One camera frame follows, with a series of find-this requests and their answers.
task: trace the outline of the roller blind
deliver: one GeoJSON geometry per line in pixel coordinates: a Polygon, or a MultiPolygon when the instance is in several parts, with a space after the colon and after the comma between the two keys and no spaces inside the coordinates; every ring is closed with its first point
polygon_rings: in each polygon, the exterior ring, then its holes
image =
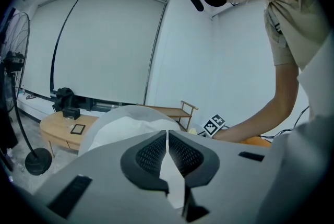
{"type": "Polygon", "coordinates": [[[155,0],[79,0],[58,44],[55,89],[143,103],[163,8],[155,0]]]}
{"type": "Polygon", "coordinates": [[[37,9],[30,23],[30,38],[22,85],[50,96],[53,51],[62,25],[76,0],[56,0],[37,9]]]}

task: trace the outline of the table leg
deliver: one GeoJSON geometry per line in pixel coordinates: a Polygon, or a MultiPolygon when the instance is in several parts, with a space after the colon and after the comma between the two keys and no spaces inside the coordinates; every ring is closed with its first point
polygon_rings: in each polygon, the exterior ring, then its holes
{"type": "Polygon", "coordinates": [[[51,153],[52,158],[54,158],[54,153],[52,150],[52,146],[51,146],[51,141],[47,141],[47,147],[49,148],[49,152],[51,153]]]}

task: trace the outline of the black round base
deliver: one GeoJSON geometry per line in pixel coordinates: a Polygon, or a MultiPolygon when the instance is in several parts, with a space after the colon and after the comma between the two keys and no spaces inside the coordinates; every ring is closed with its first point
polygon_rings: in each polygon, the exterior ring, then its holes
{"type": "Polygon", "coordinates": [[[33,155],[32,152],[30,152],[26,157],[25,165],[27,171],[30,174],[38,176],[49,169],[52,162],[52,157],[51,153],[44,148],[37,148],[34,150],[34,152],[37,155],[37,158],[33,155]]]}

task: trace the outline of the gray floor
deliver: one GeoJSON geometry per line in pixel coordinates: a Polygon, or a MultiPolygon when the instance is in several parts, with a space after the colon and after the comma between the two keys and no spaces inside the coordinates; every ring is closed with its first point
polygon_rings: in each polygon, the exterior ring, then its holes
{"type": "MultiPolygon", "coordinates": [[[[20,131],[19,125],[15,120],[15,117],[12,116],[14,119],[13,128],[16,134],[17,139],[19,140],[18,145],[16,145],[13,149],[14,156],[21,164],[25,163],[25,158],[29,153],[29,148],[22,136],[20,131]]],[[[34,120],[24,116],[21,114],[21,121],[23,123],[23,127],[26,131],[27,137],[30,141],[32,148],[47,148],[45,141],[41,138],[39,132],[39,123],[35,122],[34,120]]],[[[31,194],[34,194],[37,189],[42,186],[42,184],[49,178],[52,174],[56,173],[63,167],[67,166],[70,162],[76,159],[77,151],[66,149],[61,146],[52,145],[55,158],[52,160],[52,164],[50,168],[40,176],[31,175],[26,169],[24,172],[21,172],[18,167],[14,168],[13,172],[8,172],[8,175],[13,177],[13,183],[24,188],[31,194]]]]}

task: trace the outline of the standing fan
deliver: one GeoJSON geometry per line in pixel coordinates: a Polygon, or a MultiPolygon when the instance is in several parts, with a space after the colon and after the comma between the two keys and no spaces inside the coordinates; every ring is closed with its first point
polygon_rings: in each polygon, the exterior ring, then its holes
{"type": "Polygon", "coordinates": [[[49,169],[52,157],[44,148],[32,149],[21,122],[17,108],[17,98],[25,70],[29,43],[30,22],[26,13],[17,13],[11,18],[5,41],[0,48],[0,97],[1,109],[9,113],[13,108],[23,137],[30,149],[26,157],[27,171],[32,175],[43,174],[49,169]]]}

